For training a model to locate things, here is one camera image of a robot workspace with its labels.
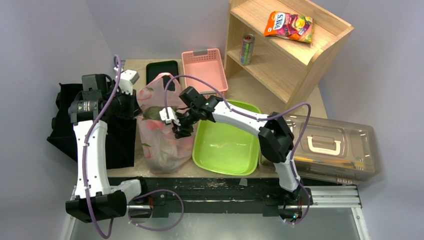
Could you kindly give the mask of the pink plastic grocery bag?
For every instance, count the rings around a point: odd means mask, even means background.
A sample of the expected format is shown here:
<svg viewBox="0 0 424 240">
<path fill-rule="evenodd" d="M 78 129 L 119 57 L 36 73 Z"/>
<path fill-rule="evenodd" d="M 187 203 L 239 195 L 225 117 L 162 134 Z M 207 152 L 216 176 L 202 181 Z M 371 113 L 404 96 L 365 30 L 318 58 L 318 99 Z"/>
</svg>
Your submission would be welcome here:
<svg viewBox="0 0 424 240">
<path fill-rule="evenodd" d="M 172 81 L 174 90 L 164 90 L 164 78 L 170 77 L 168 72 L 158 74 L 136 94 L 137 103 L 142 114 L 137 116 L 137 126 L 141 145 L 149 170 L 154 174 L 170 174 L 177 172 L 192 157 L 195 133 L 180 139 L 175 138 L 172 125 L 161 121 L 160 111 L 167 106 L 175 112 L 182 113 L 186 105 L 179 99 L 181 85 Z"/>
</svg>

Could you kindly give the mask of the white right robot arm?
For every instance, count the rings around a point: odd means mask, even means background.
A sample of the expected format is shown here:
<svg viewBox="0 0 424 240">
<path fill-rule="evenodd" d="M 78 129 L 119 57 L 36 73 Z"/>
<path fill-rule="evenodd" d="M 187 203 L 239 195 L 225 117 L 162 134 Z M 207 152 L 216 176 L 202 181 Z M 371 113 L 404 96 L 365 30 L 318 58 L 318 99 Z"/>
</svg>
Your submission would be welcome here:
<svg viewBox="0 0 424 240">
<path fill-rule="evenodd" d="M 261 154 L 275 167 L 282 188 L 280 196 L 288 204 L 300 198 L 301 178 L 294 163 L 294 134 L 282 115 L 255 113 L 230 104 L 223 96 L 204 97 L 194 87 L 179 94 L 187 110 L 178 113 L 165 105 L 160 111 L 161 120 L 172 125 L 177 139 L 189 137 L 192 126 L 198 121 L 226 124 L 256 137 Z"/>
</svg>

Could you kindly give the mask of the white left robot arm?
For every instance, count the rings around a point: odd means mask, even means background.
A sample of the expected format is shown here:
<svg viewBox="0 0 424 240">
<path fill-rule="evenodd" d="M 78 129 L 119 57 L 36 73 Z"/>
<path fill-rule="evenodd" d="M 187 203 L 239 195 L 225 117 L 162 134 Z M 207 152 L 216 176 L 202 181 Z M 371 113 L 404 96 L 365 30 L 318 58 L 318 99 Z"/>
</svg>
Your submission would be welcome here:
<svg viewBox="0 0 424 240">
<path fill-rule="evenodd" d="M 106 74 L 82 76 L 82 91 L 68 109 L 77 145 L 78 180 L 74 199 L 65 203 L 66 212 L 84 223 L 123 217 L 132 200 L 146 203 L 149 191 L 140 180 L 123 181 L 111 187 L 107 177 L 106 137 L 108 117 L 133 120 L 141 113 L 133 85 L 139 74 L 126 70 L 120 76 L 118 89 Z"/>
</svg>

